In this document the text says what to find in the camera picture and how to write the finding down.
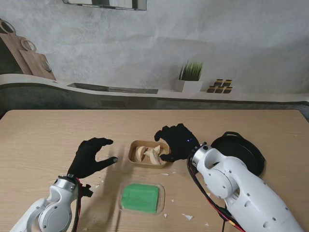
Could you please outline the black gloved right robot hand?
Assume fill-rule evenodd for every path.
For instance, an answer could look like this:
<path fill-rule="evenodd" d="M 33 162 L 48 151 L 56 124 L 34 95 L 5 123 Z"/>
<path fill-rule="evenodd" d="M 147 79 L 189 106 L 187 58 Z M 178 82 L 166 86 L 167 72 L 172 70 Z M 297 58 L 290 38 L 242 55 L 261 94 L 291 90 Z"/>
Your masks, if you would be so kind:
<path fill-rule="evenodd" d="M 154 140 L 164 140 L 170 147 L 170 153 L 161 155 L 160 158 L 166 162 L 186 160 L 194 148 L 199 147 L 199 141 L 192 132 L 183 124 L 177 126 L 164 126 L 154 135 Z"/>

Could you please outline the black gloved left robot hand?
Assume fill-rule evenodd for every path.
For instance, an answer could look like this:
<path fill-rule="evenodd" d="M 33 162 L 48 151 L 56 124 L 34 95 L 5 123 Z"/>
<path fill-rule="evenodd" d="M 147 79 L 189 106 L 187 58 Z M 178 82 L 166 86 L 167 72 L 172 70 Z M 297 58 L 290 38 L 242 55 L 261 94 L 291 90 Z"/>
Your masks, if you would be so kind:
<path fill-rule="evenodd" d="M 106 138 L 92 138 L 83 141 L 78 147 L 67 174 L 73 175 L 75 178 L 83 179 L 117 163 L 117 157 L 110 157 L 102 161 L 96 161 L 96 154 L 104 146 L 111 145 L 112 143 L 113 140 Z"/>

